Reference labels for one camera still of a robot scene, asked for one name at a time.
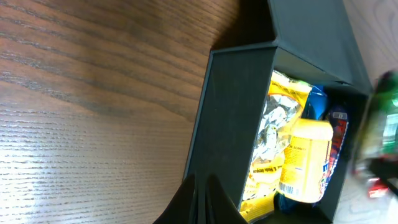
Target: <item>red and blue package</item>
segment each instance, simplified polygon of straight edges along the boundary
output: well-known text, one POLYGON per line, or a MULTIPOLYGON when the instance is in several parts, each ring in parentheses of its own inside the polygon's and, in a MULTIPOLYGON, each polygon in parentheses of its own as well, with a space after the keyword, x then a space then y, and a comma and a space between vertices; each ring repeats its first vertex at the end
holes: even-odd
POLYGON ((347 111, 342 106, 335 105, 331 107, 330 111, 326 115, 326 120, 328 120, 333 127, 329 171, 326 175, 326 187, 328 187, 333 171, 337 165, 340 152, 343 148, 344 138, 348 129, 349 117, 347 111))

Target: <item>crumpled plastic wrapper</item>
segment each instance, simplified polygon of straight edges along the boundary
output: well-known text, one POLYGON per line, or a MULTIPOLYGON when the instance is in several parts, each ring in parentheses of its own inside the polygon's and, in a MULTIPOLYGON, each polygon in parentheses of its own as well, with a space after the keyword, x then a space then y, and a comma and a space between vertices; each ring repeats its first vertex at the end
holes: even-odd
POLYGON ((284 95, 268 95, 262 115, 257 144, 254 146, 252 161, 265 162, 282 152, 292 138, 286 124, 297 117, 301 106, 297 101, 284 95))

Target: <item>open box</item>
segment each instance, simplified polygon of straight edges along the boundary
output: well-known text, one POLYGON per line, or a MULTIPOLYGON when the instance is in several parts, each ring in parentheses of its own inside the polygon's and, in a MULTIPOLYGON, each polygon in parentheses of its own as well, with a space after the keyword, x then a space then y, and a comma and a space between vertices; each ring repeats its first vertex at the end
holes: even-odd
POLYGON ((320 203, 300 204, 291 215, 276 210, 258 223, 332 223, 354 135, 373 89, 342 1, 270 0, 264 16, 264 27, 273 27, 272 40, 210 54, 184 173, 184 178, 197 178, 197 223, 206 223, 205 184, 211 174, 236 208, 241 203, 273 70, 324 85, 331 101, 347 102, 351 121, 320 203))

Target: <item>wooden surface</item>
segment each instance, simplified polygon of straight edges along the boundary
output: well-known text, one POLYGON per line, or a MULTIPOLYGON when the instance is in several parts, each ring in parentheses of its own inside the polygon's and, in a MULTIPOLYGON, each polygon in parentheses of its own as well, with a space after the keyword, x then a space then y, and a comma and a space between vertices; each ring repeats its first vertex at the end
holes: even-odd
MULTIPOLYGON (((345 3, 372 78, 396 67, 398 1, 345 3)), ((208 52, 242 7, 0 0, 0 222, 152 223, 182 179, 208 52)), ((352 186, 339 222, 368 223, 352 186)))

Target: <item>yellow bottle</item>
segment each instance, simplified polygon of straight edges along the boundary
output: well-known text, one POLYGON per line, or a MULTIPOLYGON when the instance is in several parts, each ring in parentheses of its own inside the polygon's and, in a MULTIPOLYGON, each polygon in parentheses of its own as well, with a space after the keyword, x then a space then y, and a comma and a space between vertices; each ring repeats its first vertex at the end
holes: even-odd
POLYGON ((299 202, 315 203, 325 192, 333 128, 327 121, 299 119, 292 136, 284 150, 278 191, 299 202))

